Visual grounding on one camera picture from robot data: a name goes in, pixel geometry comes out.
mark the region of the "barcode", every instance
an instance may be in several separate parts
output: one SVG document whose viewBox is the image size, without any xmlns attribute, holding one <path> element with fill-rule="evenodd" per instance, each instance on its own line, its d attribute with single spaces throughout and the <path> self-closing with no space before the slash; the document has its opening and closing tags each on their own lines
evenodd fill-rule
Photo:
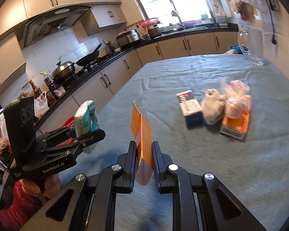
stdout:
<svg viewBox="0 0 289 231">
<path fill-rule="evenodd" d="M 233 130 L 230 130 L 229 128 L 223 128 L 222 132 L 225 132 L 227 134 L 230 134 L 230 135 L 238 137 L 238 138 L 240 138 L 242 136 L 242 134 L 237 133 L 237 132 L 235 132 Z"/>
</svg>

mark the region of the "human hand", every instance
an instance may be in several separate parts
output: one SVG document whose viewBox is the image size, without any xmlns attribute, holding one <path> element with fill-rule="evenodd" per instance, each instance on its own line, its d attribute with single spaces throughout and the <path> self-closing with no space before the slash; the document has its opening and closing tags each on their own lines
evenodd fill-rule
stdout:
<svg viewBox="0 0 289 231">
<path fill-rule="evenodd" d="M 41 192 L 39 186 L 37 186 L 34 182 L 30 181 L 29 179 L 22 179 L 20 180 L 20 183 L 22 184 L 22 189 L 28 195 L 37 197 L 38 194 Z M 47 177 L 44 183 L 45 191 L 43 192 L 43 195 L 47 198 L 54 197 L 56 193 L 58 193 L 61 189 L 60 183 L 61 180 L 59 178 L 59 174 Z"/>
</svg>

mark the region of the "teal tissue package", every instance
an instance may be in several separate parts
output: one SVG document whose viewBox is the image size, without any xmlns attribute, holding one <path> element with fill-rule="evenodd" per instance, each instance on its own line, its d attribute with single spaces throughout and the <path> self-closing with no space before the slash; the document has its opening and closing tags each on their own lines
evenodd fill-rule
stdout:
<svg viewBox="0 0 289 231">
<path fill-rule="evenodd" d="M 94 101 L 85 101 L 74 115 L 74 123 L 77 137 L 90 133 L 99 128 L 99 121 Z M 95 149 L 97 143 L 86 147 L 83 151 L 87 154 Z"/>
</svg>

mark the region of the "glass mug handle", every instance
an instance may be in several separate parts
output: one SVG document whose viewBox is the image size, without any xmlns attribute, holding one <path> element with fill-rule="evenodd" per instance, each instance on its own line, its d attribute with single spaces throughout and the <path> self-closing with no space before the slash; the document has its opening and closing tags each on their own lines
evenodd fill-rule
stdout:
<svg viewBox="0 0 289 231">
<path fill-rule="evenodd" d="M 240 50 L 242 51 L 242 53 L 243 53 L 244 55 L 249 55 L 249 52 L 248 52 L 248 51 L 245 51 L 244 48 L 243 48 L 243 47 L 247 47 L 247 46 L 244 45 L 244 44 L 241 44 L 241 37 L 242 37 L 242 35 L 247 35 L 247 36 L 248 36 L 248 34 L 247 34 L 246 31 L 239 31 L 239 33 L 238 33 L 238 44 L 239 44 L 239 48 L 240 48 Z"/>
</svg>

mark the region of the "black power cord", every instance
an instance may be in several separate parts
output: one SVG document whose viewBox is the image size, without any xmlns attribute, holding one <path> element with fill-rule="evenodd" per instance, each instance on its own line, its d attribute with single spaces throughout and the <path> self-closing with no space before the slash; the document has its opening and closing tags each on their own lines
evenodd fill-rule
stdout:
<svg viewBox="0 0 289 231">
<path fill-rule="evenodd" d="M 271 7 L 270 7 L 270 5 L 272 5 L 272 2 L 271 2 L 271 0 L 269 0 L 270 1 L 270 4 L 269 4 L 269 2 L 267 0 L 265 0 L 265 1 L 267 2 L 267 6 L 269 7 L 269 12 L 270 12 L 270 16 L 271 16 L 271 22 L 272 22 L 272 28 L 273 28 L 272 43 L 274 45 L 276 45 L 277 41 L 275 39 L 275 28 L 274 28 L 273 17 L 272 17 L 272 12 L 271 12 Z"/>
</svg>

